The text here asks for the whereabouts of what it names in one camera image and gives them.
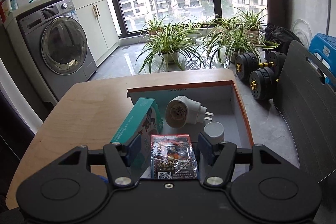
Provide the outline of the white pill bottle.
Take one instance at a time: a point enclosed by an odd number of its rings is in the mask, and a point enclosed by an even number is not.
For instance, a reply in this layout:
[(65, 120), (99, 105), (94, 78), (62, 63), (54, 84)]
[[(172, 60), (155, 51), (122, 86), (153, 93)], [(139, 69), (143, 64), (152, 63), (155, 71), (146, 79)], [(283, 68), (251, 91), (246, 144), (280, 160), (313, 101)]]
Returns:
[(212, 145), (218, 144), (224, 141), (224, 126), (216, 121), (209, 122), (204, 126), (204, 132), (209, 138), (209, 142)]

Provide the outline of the red card box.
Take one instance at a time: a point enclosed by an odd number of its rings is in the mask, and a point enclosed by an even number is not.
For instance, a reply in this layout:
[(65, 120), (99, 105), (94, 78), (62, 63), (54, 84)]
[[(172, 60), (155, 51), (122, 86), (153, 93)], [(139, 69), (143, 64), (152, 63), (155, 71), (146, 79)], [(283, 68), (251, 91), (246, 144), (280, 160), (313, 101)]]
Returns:
[(198, 164), (188, 134), (151, 135), (151, 178), (198, 178)]

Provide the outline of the teal bandage box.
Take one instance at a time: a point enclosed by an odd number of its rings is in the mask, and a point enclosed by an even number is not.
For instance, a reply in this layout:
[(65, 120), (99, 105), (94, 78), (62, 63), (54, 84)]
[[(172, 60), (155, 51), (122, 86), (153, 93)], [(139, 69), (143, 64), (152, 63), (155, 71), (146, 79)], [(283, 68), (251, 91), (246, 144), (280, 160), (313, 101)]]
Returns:
[(163, 120), (153, 98), (139, 98), (111, 139), (126, 146), (126, 157), (133, 177), (147, 170), (151, 153), (151, 135), (163, 130)]

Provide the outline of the white plug-in diffuser device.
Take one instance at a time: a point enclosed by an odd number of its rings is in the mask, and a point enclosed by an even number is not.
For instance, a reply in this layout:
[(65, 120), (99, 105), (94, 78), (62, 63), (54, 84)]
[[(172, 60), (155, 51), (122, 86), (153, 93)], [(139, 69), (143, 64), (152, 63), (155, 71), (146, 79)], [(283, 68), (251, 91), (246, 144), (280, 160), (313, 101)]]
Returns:
[(186, 96), (177, 96), (171, 100), (165, 111), (165, 121), (172, 128), (182, 128), (186, 124), (211, 121), (214, 114), (207, 111), (200, 102)]

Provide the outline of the blue card box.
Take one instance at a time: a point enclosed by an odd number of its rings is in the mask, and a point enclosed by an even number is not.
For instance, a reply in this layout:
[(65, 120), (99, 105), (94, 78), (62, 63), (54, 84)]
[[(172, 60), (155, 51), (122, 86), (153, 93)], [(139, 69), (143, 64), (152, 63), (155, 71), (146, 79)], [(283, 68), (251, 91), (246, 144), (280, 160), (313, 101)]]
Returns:
[(106, 177), (96, 174), (90, 174), (90, 181), (92, 184), (97, 185), (98, 183), (108, 184), (109, 181)]

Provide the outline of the orange-rimmed cardboard box lid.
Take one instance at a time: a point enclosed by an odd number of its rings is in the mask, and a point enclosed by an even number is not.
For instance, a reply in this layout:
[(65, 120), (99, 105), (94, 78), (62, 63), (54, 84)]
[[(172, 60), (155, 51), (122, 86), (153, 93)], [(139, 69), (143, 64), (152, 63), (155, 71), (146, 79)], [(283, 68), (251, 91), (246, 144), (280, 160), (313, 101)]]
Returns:
[[(251, 148), (253, 145), (246, 111), (233, 80), (132, 88), (128, 90), (127, 96), (130, 97), (134, 105), (141, 97), (155, 99), (163, 119), (161, 134), (189, 134), (194, 151), (197, 147), (198, 134), (204, 132), (205, 124), (210, 121), (186, 124), (182, 128), (172, 128), (167, 125), (165, 121), (166, 107), (177, 96), (186, 96), (200, 102), (202, 106), (207, 108), (207, 112), (213, 113), (212, 121), (219, 122), (224, 127), (224, 141), (235, 143), (238, 148)], [(150, 152), (141, 167), (136, 165), (138, 164), (133, 162), (130, 167), (133, 177), (140, 178), (144, 174), (143, 178), (150, 178)]]

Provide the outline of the black dumbbell yellow bar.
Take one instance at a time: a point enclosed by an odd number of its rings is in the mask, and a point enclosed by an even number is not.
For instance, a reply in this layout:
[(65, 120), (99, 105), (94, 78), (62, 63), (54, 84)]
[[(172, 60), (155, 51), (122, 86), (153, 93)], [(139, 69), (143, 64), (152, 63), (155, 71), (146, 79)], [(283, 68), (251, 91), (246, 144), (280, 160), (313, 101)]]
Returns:
[(249, 85), (255, 100), (271, 100), (276, 94), (285, 59), (285, 53), (271, 51), (267, 54), (266, 62), (260, 63), (254, 53), (243, 53), (235, 60), (236, 75), (239, 80)]

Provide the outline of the dark grey chair back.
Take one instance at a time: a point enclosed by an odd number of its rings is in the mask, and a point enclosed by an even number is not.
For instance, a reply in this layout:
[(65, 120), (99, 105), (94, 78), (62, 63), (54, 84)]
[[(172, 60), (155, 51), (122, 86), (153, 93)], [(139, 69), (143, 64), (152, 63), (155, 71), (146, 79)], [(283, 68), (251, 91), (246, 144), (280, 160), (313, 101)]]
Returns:
[(334, 86), (331, 71), (292, 41), (273, 102), (293, 135), (300, 169), (317, 182), (335, 171)]

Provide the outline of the front right spider plant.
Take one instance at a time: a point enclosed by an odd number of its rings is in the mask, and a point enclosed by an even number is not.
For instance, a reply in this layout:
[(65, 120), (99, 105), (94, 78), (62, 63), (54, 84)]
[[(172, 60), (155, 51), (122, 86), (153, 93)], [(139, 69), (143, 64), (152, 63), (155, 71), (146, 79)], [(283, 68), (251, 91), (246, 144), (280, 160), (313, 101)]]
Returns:
[(279, 43), (266, 40), (258, 32), (253, 33), (244, 24), (231, 23), (211, 28), (203, 45), (210, 64), (214, 59), (223, 64), (242, 53), (250, 52), (257, 56), (260, 50), (273, 50)]

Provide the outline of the spider plant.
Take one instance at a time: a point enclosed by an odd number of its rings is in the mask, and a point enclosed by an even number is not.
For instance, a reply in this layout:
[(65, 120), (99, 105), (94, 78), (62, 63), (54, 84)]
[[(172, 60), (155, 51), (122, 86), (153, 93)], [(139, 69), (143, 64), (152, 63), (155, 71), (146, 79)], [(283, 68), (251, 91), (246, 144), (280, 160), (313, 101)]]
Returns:
[(185, 61), (203, 63), (201, 44), (197, 42), (199, 28), (194, 24), (168, 23), (153, 35), (149, 35), (137, 59), (142, 60), (138, 73), (151, 73), (154, 67), (160, 70), (164, 65), (175, 65), (184, 70)]
[(266, 14), (264, 14), (266, 8), (261, 9), (259, 12), (253, 10), (243, 11), (234, 6), (233, 8), (237, 10), (235, 14), (236, 23), (242, 25), (247, 31), (254, 33), (260, 31), (262, 21), (266, 17)]
[(223, 64), (242, 53), (250, 52), (257, 56), (260, 50), (273, 50), (279, 43), (266, 40), (258, 32), (253, 33), (244, 24), (231, 23), (211, 28), (203, 45), (210, 64), (214, 59)]
[(165, 23), (163, 19), (154, 17), (153, 19), (147, 20), (142, 27), (141, 33), (147, 35), (155, 35), (161, 32), (165, 28)]

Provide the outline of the front left spider plant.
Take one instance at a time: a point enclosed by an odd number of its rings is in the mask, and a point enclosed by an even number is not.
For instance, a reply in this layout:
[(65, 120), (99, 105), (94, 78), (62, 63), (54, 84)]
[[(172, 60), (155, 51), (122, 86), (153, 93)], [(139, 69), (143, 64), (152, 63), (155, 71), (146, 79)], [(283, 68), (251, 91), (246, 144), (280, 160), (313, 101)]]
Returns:
[(175, 65), (184, 70), (185, 61), (203, 63), (201, 44), (197, 42), (199, 28), (194, 24), (168, 23), (153, 35), (149, 35), (137, 59), (142, 60), (138, 73), (151, 73), (154, 67), (160, 70), (164, 65)]

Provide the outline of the grey front-load washing machine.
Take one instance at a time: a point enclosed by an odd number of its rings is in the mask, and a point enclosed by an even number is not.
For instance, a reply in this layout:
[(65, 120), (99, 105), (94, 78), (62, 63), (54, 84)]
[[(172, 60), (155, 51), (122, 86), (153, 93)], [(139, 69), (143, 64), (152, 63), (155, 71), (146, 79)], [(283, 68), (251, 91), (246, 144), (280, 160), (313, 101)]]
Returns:
[(72, 0), (54, 0), (17, 17), (27, 49), (54, 98), (96, 72), (87, 36)]

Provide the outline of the black bag on floor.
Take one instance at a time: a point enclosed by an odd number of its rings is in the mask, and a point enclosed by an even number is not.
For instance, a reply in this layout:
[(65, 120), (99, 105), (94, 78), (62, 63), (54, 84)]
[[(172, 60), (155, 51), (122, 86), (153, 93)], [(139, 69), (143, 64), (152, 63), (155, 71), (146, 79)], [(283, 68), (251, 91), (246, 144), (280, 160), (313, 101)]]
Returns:
[(275, 26), (272, 23), (268, 23), (266, 25), (265, 39), (266, 41), (277, 43), (278, 46), (274, 49), (274, 51), (284, 53), (285, 55), (287, 55), (292, 41), (295, 40), (303, 44), (293, 32), (285, 27)]

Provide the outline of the back right spider plant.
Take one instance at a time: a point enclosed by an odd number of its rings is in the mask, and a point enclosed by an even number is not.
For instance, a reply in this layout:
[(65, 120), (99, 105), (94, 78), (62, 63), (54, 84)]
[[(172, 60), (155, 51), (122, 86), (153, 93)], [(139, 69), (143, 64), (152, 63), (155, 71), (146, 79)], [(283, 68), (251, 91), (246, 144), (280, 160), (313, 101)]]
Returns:
[(243, 11), (234, 6), (233, 8), (237, 10), (235, 14), (236, 23), (242, 25), (247, 31), (254, 33), (260, 31), (262, 21), (266, 17), (266, 14), (264, 14), (266, 8), (261, 9), (259, 12), (253, 10)]

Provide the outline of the back left spider plant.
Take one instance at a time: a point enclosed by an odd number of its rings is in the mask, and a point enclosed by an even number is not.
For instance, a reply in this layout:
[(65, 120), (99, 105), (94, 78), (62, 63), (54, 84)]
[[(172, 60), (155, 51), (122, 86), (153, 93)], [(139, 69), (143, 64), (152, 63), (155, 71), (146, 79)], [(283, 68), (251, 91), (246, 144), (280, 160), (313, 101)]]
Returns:
[(161, 32), (165, 28), (165, 23), (163, 19), (154, 17), (153, 19), (147, 20), (142, 27), (141, 33), (147, 35), (155, 35)]

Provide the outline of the blue plastic stool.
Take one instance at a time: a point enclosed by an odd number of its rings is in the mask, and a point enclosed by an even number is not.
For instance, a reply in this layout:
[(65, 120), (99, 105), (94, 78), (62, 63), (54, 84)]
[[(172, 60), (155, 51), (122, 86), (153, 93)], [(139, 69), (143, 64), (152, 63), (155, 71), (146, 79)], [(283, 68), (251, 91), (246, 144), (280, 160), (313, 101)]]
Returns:
[(315, 55), (333, 76), (335, 76), (335, 42), (335, 37), (317, 33), (309, 46), (309, 52)]

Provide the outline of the white round fan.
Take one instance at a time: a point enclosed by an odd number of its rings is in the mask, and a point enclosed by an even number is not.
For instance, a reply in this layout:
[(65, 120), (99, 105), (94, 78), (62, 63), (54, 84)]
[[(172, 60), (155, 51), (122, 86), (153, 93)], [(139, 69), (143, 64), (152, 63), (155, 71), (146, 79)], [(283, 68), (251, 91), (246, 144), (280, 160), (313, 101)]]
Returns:
[(302, 19), (296, 19), (292, 23), (290, 30), (300, 39), (304, 47), (308, 49), (313, 38), (309, 25)]

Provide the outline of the white cabinet with countertop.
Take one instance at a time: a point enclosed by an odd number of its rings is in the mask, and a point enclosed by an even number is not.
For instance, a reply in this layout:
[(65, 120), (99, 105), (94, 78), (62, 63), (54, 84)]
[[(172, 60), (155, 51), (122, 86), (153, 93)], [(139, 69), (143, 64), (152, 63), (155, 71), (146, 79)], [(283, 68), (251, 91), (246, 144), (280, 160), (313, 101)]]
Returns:
[[(30, 83), (42, 102), (55, 106), (57, 101), (39, 75), (18, 26), (17, 17), (22, 13), (54, 0), (40, 0), (13, 11), (5, 20), (4, 27), (13, 50)], [(87, 36), (88, 47), (98, 67), (117, 47), (118, 34), (107, 0), (72, 0), (75, 11)]]

